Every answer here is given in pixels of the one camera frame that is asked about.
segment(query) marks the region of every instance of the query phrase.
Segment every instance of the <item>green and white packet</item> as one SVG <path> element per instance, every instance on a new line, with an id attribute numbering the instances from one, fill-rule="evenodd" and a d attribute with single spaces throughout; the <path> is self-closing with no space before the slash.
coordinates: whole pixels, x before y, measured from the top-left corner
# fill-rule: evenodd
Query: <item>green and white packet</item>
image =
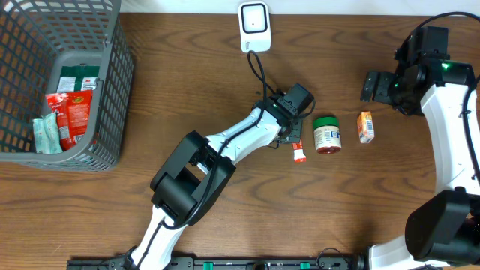
<path id="1" fill-rule="evenodd" d="M 33 119 L 33 134 L 35 151 L 38 154 L 58 154 L 63 152 L 60 146 L 56 113 L 50 113 L 44 118 Z"/>
<path id="2" fill-rule="evenodd" d="M 94 90 L 99 70 L 100 66 L 92 64 L 61 67 L 57 93 Z"/>

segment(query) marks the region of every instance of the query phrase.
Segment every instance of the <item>jar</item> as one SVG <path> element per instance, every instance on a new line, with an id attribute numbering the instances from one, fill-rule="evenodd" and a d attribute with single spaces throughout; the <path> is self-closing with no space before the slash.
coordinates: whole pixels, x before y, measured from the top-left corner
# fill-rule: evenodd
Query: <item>jar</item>
<path id="1" fill-rule="evenodd" d="M 335 117 L 322 117 L 313 122 L 313 136 L 317 153 L 330 155 L 342 149 L 338 126 L 338 119 Z"/>

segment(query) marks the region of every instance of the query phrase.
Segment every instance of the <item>green package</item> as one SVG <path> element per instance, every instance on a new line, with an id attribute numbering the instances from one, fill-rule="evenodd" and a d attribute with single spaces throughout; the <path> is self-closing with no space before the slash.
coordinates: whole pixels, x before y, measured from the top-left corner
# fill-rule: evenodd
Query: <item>green package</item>
<path id="1" fill-rule="evenodd" d="M 57 93 L 94 90 L 99 70 L 100 66 L 92 64 L 61 67 Z"/>

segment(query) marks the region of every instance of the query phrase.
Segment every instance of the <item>red bag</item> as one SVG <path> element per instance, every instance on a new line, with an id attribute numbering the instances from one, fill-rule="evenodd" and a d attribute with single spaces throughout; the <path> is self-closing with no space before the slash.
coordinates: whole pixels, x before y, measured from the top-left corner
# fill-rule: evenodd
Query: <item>red bag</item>
<path id="1" fill-rule="evenodd" d="M 60 146 L 63 151 L 74 147 L 85 135 L 89 124 L 92 90 L 47 94 L 46 102 L 57 113 Z"/>

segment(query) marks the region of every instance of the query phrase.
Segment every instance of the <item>bottle label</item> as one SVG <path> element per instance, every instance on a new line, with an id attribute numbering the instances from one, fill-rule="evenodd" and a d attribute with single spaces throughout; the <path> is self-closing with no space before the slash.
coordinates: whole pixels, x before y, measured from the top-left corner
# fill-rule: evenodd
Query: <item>bottle label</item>
<path id="1" fill-rule="evenodd" d="M 335 126 L 318 127 L 314 132 L 315 136 L 315 149 L 321 149 L 323 147 L 342 147 L 340 141 L 340 129 Z"/>

